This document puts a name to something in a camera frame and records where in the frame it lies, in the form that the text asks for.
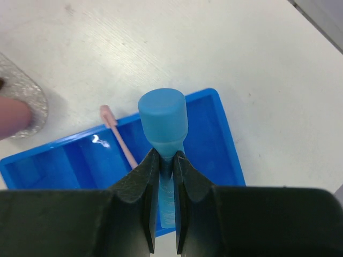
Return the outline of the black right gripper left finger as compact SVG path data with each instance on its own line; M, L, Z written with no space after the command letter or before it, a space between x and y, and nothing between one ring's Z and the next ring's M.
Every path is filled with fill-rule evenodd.
M160 156L102 190L2 190L1 256L150 256Z

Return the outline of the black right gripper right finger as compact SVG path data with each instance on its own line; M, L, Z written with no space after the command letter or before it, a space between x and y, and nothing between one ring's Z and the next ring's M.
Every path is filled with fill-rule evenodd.
M342 206L317 188L218 186L174 156L181 256L342 256Z

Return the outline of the blue toothpaste tube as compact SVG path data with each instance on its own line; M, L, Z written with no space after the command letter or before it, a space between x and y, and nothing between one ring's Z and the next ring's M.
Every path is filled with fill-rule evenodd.
M143 131L160 155L159 215L162 228L175 227L173 158L184 151L188 133L185 96L172 88L160 88L143 95L138 102Z

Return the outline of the pink plastic cup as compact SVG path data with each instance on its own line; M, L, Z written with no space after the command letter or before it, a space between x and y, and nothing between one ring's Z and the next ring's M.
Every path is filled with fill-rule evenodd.
M32 112L26 103L1 96L1 140L24 130L31 119Z

